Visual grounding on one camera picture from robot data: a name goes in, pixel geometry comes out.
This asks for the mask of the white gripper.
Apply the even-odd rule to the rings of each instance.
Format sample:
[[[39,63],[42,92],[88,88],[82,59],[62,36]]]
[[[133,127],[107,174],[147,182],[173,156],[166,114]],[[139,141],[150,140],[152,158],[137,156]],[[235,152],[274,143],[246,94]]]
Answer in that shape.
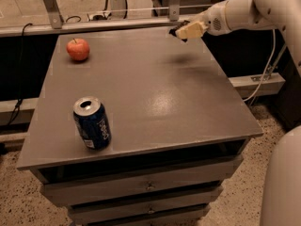
[[[229,34],[230,28],[226,21],[226,4],[215,4],[189,19],[189,24],[178,33],[181,40],[202,37],[205,33],[219,36]]]

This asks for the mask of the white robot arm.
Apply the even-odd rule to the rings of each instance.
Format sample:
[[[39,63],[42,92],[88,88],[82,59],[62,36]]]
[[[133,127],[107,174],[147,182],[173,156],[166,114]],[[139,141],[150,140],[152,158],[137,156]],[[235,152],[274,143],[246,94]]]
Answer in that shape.
[[[277,29],[301,64],[301,0],[226,0],[182,22],[171,33],[181,39],[204,33],[224,35],[239,29]],[[301,226],[301,126],[286,133],[269,160],[260,226]]]

